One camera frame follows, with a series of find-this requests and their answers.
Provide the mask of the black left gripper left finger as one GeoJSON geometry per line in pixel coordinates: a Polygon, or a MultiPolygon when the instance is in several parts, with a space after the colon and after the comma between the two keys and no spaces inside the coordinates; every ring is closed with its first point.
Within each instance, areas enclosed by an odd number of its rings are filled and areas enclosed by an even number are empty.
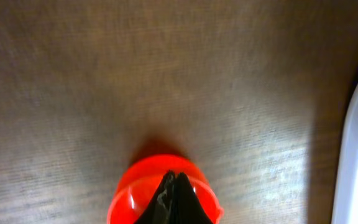
{"type": "Polygon", "coordinates": [[[176,176],[168,171],[161,179],[149,204],[135,224],[174,224],[176,176]]]}

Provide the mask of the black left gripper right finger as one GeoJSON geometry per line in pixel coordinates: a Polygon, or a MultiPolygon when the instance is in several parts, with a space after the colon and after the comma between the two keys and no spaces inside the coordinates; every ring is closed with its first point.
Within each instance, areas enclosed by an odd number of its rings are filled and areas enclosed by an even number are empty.
{"type": "Polygon", "coordinates": [[[174,224],[212,224],[183,172],[174,184],[174,224]]]}

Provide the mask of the red plastic measuring scoop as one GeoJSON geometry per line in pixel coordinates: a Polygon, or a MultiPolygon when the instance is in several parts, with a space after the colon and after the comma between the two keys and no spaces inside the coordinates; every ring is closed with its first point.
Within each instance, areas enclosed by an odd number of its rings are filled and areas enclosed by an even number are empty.
{"type": "Polygon", "coordinates": [[[171,154],[159,154],[136,162],[119,181],[107,214],[107,224],[134,223],[152,199],[167,171],[184,172],[204,212],[213,223],[224,215],[218,198],[202,171],[190,160],[171,154]]]}

